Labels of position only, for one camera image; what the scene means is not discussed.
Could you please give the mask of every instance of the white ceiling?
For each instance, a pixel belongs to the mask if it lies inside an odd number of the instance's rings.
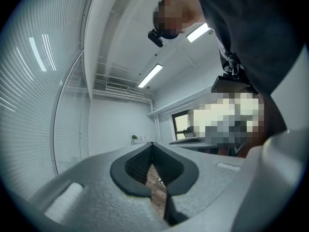
[[[137,87],[159,63],[163,69],[147,84],[155,91],[169,85],[170,80],[184,70],[203,68],[209,61],[205,57],[207,53],[218,48],[214,34],[204,34],[193,43],[186,38],[198,25],[174,40],[163,39],[162,48],[148,39],[148,31],[153,29],[153,10],[159,1],[116,1],[103,34],[97,70],[101,76],[97,75],[98,79]]]

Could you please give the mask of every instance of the ceiling light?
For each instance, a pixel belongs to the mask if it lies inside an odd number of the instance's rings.
[[[142,82],[139,84],[139,87],[144,87],[150,80],[162,69],[162,66],[157,64],[152,71],[142,80]]]
[[[201,36],[202,34],[206,33],[209,29],[210,28],[208,27],[208,25],[206,23],[204,23],[201,26],[199,26],[197,29],[195,29],[193,32],[191,32],[189,35],[187,35],[187,39],[190,42],[193,42],[199,36]]]

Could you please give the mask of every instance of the black hair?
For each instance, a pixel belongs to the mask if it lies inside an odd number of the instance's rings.
[[[156,31],[160,31],[165,35],[171,35],[170,30],[167,30],[164,28],[164,24],[159,22],[159,11],[160,8],[163,8],[165,6],[165,0],[161,0],[158,3],[158,6],[156,8],[156,10],[154,11],[154,16],[153,16],[153,20],[154,20],[154,28]]]

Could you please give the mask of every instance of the window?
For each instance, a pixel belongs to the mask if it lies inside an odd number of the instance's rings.
[[[190,121],[188,117],[188,111],[183,111],[172,115],[173,124],[175,129],[176,140],[185,138],[183,130],[190,127]]]

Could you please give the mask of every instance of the gray device surface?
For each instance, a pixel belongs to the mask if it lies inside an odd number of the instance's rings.
[[[205,137],[188,137],[169,143],[172,146],[189,149],[193,151],[217,148],[217,145],[205,142]]]
[[[260,231],[287,204],[302,178],[308,161],[304,150],[309,148],[308,134],[303,129],[274,136],[252,148],[246,159],[160,144],[193,161],[199,170],[197,181],[185,194],[169,197],[177,212],[188,217],[174,226],[158,216],[149,198],[126,195],[111,179],[111,164],[142,145],[84,159],[20,207],[26,215],[34,211],[30,215],[33,224],[48,220],[57,231]],[[84,189],[57,224],[43,213],[72,182]]]

